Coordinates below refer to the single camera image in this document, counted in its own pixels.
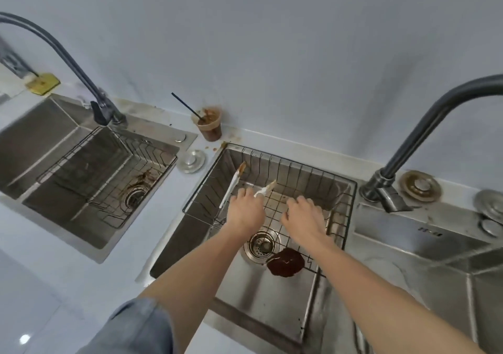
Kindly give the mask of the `person's left hand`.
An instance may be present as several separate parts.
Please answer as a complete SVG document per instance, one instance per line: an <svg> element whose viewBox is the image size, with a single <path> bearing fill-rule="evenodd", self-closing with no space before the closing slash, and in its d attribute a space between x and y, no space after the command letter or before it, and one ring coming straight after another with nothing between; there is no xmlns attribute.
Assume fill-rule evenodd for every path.
<svg viewBox="0 0 503 354"><path fill-rule="evenodd" d="M265 222L265 218L254 217L254 194L252 187L243 187L229 201L223 230L240 243L248 241Z"/></svg>

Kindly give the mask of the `person's right hand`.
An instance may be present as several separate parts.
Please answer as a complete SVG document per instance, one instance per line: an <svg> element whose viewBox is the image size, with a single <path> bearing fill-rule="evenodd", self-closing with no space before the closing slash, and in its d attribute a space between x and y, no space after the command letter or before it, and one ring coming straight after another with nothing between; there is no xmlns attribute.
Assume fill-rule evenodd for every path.
<svg viewBox="0 0 503 354"><path fill-rule="evenodd" d="M292 226L285 226L289 236L307 252L322 246L333 247L334 241L326 234L322 210L312 199L299 196L287 199L287 209L293 217Z"/></svg>

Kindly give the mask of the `small white spoon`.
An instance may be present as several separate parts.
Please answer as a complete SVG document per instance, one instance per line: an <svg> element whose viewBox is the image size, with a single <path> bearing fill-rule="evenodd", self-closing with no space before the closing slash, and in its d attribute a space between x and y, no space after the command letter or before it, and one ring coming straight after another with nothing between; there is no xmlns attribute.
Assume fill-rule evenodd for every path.
<svg viewBox="0 0 503 354"><path fill-rule="evenodd" d="M272 192L274 187L276 185L276 180L273 180L271 183L269 183L267 186L265 187L262 187L260 190L258 190L255 194L254 194L254 198L258 197L258 196L263 196L265 197L268 193Z"/></svg>

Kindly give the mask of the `person's right forearm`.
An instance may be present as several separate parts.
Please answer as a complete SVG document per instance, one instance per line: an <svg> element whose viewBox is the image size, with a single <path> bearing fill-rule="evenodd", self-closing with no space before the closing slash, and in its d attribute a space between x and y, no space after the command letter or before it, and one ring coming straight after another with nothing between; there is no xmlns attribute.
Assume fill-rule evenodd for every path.
<svg viewBox="0 0 503 354"><path fill-rule="evenodd" d="M402 289L347 255L328 236L304 241L376 354L485 354Z"/></svg>

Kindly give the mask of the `person's left forearm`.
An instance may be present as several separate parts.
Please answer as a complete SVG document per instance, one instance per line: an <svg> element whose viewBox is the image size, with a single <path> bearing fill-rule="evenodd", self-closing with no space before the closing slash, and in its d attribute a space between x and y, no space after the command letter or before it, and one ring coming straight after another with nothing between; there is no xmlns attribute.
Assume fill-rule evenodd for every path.
<svg viewBox="0 0 503 354"><path fill-rule="evenodd" d="M237 252L260 227L226 223L140 293L139 298L155 300L169 314L180 354L202 323Z"/></svg>

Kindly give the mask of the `long white spatula brown tip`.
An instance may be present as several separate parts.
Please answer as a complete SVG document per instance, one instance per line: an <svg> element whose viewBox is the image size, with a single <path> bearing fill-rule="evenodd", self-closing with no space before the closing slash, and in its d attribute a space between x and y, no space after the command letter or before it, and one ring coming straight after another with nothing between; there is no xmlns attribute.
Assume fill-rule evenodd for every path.
<svg viewBox="0 0 503 354"><path fill-rule="evenodd" d="M230 199L231 197L231 194L232 194L232 191L234 190L234 188L236 187L236 185L238 184L242 174L244 173L245 169L246 169L246 162L243 161L239 167L236 169L234 175L232 176L232 179L230 181L230 184L221 200L221 203L218 207L218 211L217 211L217 216L220 214L220 212L223 210L224 206L226 205L227 201Z"/></svg>

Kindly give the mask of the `round steel drain strainer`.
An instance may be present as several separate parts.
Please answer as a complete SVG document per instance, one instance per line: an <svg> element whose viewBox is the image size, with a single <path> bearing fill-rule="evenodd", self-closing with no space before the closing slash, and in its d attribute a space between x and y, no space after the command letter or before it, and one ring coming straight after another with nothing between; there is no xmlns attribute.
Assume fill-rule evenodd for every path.
<svg viewBox="0 0 503 354"><path fill-rule="evenodd" d="M260 230L243 245L242 257L245 261L257 265L266 265L267 262L281 248L279 234L274 230Z"/></svg>
<svg viewBox="0 0 503 354"><path fill-rule="evenodd" d="M143 185L131 186L125 190L122 197L121 208L126 213L131 213L142 203L149 189Z"/></svg>

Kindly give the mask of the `silver round drain stopper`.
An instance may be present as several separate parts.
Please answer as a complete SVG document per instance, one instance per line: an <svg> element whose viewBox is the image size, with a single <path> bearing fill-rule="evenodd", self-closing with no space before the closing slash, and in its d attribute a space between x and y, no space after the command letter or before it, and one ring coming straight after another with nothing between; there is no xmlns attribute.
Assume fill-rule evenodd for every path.
<svg viewBox="0 0 503 354"><path fill-rule="evenodd" d="M193 149L187 150L177 159L176 167L184 174L192 174L198 172L206 161L206 155L202 150Z"/></svg>

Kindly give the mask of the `black straw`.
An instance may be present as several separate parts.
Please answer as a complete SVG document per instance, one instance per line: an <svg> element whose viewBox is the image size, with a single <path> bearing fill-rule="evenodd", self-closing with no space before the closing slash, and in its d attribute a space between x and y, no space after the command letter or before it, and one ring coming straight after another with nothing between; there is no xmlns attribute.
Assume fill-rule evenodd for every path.
<svg viewBox="0 0 503 354"><path fill-rule="evenodd" d="M171 95L183 105L186 109L188 109L194 116L196 116L201 122L204 121L204 118L198 114L192 107L190 107L187 103L185 103L179 96L177 96L174 92L171 92Z"/></svg>

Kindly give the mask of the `sauce-stained round drain cover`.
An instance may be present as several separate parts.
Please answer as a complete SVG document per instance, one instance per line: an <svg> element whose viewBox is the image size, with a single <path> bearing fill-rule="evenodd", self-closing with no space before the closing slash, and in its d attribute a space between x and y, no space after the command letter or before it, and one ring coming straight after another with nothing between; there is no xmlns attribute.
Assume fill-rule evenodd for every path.
<svg viewBox="0 0 503 354"><path fill-rule="evenodd" d="M409 198L421 203L434 203L441 199L443 189L430 174L411 170L399 178L399 186Z"/></svg>

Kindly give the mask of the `grey curved faucet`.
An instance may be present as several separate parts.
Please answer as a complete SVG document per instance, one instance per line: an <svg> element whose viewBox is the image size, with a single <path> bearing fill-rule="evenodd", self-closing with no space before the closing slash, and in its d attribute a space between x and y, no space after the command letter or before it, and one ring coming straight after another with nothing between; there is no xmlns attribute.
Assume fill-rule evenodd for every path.
<svg viewBox="0 0 503 354"><path fill-rule="evenodd" d="M393 187L396 173L452 110L470 100L492 96L503 96L503 74L474 79L449 90L429 108L388 163L361 186L360 196L380 203L387 213L413 211Z"/></svg>
<svg viewBox="0 0 503 354"><path fill-rule="evenodd" d="M122 126L127 123L126 116L119 111L107 94L93 83L74 58L72 58L69 52L66 51L62 44L49 32L30 20L6 12L0 12L0 23L10 24L28 30L44 40L53 48L53 50L60 56L60 58L62 58L66 65L93 95L94 101L91 101L91 108L93 111L94 121L97 124L106 127L110 123Z"/></svg>

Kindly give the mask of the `grey-blue rolled sleeve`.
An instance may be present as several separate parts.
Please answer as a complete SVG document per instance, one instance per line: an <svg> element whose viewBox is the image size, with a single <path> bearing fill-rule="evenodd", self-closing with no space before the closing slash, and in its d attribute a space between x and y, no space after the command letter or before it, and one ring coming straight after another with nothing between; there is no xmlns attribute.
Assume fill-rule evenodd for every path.
<svg viewBox="0 0 503 354"><path fill-rule="evenodd" d="M167 311L149 298L121 305L76 354L178 354Z"/></svg>

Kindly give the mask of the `small silver sink button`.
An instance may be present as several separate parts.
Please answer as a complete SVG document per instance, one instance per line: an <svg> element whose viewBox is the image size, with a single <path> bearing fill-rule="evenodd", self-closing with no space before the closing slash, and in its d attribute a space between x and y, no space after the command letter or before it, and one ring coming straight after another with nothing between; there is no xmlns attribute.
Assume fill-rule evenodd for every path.
<svg viewBox="0 0 503 354"><path fill-rule="evenodd" d="M503 238L503 225L491 219L481 219L478 223L481 230L494 238Z"/></svg>

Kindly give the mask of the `silver round sink knob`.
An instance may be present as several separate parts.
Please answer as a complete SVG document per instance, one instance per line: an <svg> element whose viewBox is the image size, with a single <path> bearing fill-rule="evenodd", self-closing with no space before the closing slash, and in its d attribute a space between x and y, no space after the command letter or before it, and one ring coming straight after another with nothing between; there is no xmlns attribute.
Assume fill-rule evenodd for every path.
<svg viewBox="0 0 503 354"><path fill-rule="evenodd" d="M473 199L476 211L484 217L503 225L503 193L484 189L477 192Z"/></svg>

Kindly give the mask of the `yellow sponge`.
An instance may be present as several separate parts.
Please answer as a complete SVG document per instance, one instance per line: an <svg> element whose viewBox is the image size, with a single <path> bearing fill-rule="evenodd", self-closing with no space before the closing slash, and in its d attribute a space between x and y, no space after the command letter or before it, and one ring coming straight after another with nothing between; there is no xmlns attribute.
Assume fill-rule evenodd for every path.
<svg viewBox="0 0 503 354"><path fill-rule="evenodd" d="M30 78L26 83L26 89L38 96L45 96L61 84L53 73L41 73Z"/></svg>

